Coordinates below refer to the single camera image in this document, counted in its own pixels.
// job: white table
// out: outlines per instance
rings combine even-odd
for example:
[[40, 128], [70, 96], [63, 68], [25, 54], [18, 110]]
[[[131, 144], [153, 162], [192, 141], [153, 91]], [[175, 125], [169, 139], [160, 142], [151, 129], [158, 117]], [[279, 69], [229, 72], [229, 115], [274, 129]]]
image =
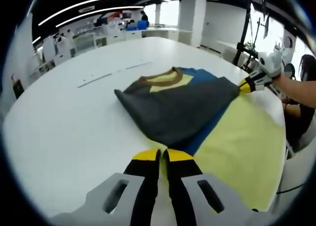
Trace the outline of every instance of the white table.
[[[143, 61], [152, 62], [125, 70]], [[87, 192], [113, 173], [122, 173], [133, 155], [148, 148], [114, 89], [124, 90], [140, 76], [172, 66], [203, 68], [235, 84], [247, 76], [208, 52], [152, 37], [70, 59], [14, 103], [3, 126], [7, 154], [19, 183], [45, 216], [72, 212]], [[82, 79], [102, 73], [112, 75], [77, 87]], [[269, 90], [251, 95], [284, 128], [280, 100]]]

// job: office room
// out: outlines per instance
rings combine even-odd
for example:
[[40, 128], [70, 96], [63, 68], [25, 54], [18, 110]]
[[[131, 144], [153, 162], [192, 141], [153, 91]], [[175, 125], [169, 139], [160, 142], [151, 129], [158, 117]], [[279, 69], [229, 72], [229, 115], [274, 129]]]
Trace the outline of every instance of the office room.
[[2, 62], [8, 197], [41, 225], [298, 220], [316, 158], [313, 9], [21, 0]]

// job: robotic hand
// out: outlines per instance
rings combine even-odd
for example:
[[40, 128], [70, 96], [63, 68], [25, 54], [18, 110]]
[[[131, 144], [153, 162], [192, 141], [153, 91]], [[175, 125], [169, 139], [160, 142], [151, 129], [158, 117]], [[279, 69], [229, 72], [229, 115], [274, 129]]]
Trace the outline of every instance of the robotic hand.
[[272, 83], [272, 79], [278, 77], [284, 71], [286, 58], [291, 53], [290, 48], [281, 49], [275, 46], [274, 52], [267, 55], [265, 52], [258, 54], [259, 68], [254, 70], [250, 75], [242, 80], [239, 85], [243, 93], [263, 90]]

